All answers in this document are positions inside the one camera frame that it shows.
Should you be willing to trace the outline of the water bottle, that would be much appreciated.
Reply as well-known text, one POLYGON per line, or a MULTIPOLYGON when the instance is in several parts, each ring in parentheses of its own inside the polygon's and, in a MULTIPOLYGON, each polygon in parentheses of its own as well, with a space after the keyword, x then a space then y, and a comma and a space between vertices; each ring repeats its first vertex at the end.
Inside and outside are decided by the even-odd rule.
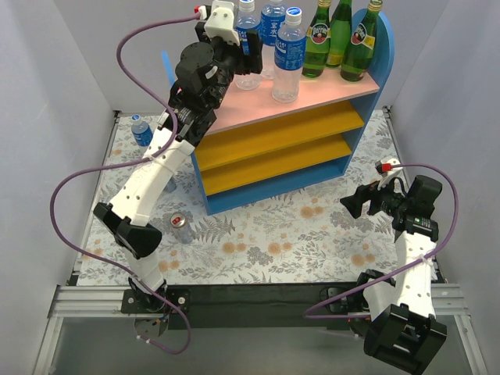
POLYGON ((140 147, 148 147, 153 138, 151 127, 139 114, 134 114, 131 117, 131 121, 131 132, 137 145, 140 147))
MULTIPOLYGON (((248 30, 260 31, 260 16, 255 11, 254 0, 239 0, 236 31, 241 40, 243 52, 246 55, 250 54, 247 33, 248 30)), ((256 89, 260 85, 260 82, 260 75, 254 73, 237 76, 235 78, 236 86, 241 90, 246 91, 256 89)))
POLYGON ((285 21, 284 1, 271 0, 262 8, 260 14, 260 36, 262 39, 262 72, 267 80, 274 76, 274 46, 281 25, 285 21))
POLYGON ((298 97, 299 81, 305 59, 305 30, 302 10, 293 6, 285 13, 274 47, 272 96, 278 102, 293 102, 298 97))

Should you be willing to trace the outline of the green Perrier bottle red label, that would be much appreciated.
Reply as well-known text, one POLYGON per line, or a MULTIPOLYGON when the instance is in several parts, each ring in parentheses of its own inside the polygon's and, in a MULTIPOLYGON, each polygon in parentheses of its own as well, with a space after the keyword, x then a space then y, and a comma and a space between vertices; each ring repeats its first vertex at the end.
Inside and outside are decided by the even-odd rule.
POLYGON ((369 69, 376 44, 378 15, 382 7, 382 1, 371 0, 365 16, 351 36, 341 64, 343 79, 360 81, 369 69))

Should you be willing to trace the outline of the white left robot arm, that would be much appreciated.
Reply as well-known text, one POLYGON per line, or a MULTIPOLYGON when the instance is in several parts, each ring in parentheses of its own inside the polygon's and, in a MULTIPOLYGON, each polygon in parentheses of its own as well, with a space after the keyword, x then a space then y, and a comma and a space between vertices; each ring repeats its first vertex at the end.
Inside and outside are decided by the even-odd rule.
POLYGON ((144 162, 108 203, 94 208, 96 218, 122 248, 131 269, 136 302, 156 313, 166 303, 166 281, 156 252, 162 233, 149 223, 164 187, 216 122, 215 111, 237 75, 260 73, 263 42, 257 30, 232 31, 235 43, 211 37, 196 25, 198 41, 187 46, 176 66, 168 109, 161 115, 144 162))

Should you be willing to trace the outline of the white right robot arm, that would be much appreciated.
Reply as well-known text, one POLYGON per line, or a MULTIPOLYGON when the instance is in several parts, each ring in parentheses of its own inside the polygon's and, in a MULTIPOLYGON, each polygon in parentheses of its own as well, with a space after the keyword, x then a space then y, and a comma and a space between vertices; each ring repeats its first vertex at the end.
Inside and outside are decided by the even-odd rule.
POLYGON ((407 373, 421 374, 447 337, 431 299, 431 252, 439 236, 431 215, 442 185, 419 175, 408 192, 398 193, 396 179, 384 173, 381 180, 341 199, 354 218, 359 218, 365 202, 370 203, 369 215, 383 212, 392 218, 398 266, 403 269, 380 283, 357 287, 353 299, 360 309, 370 311, 364 352, 407 373))

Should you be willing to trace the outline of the green Perrier bottle yellow label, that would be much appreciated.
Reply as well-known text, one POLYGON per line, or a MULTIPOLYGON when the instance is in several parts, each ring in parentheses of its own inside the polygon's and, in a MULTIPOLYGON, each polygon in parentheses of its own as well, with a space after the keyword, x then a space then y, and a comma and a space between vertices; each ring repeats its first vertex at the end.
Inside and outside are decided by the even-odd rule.
POLYGON ((307 30, 302 67, 304 77, 319 77, 325 68, 330 51, 330 5, 331 1, 318 1, 316 13, 307 30))

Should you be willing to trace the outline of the clear bottle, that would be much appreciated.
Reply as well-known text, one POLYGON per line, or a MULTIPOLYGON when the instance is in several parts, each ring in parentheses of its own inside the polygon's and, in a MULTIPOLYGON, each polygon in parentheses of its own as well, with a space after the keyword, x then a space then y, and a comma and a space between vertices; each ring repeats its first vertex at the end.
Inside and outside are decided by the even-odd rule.
POLYGON ((190 223, 182 212, 175 212, 170 217, 170 226, 173 236, 182 244, 189 244, 195 235, 190 223))

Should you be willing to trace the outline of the red bull can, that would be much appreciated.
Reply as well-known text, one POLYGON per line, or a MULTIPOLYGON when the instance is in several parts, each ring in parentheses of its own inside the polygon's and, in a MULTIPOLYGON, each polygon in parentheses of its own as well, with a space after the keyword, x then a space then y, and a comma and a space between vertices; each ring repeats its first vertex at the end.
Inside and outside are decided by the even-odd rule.
POLYGON ((177 183, 175 181, 175 178, 171 177, 167 181, 166 186, 164 187, 164 191, 167 192, 167 193, 171 193, 171 192, 175 191, 176 188, 177 188, 177 183))

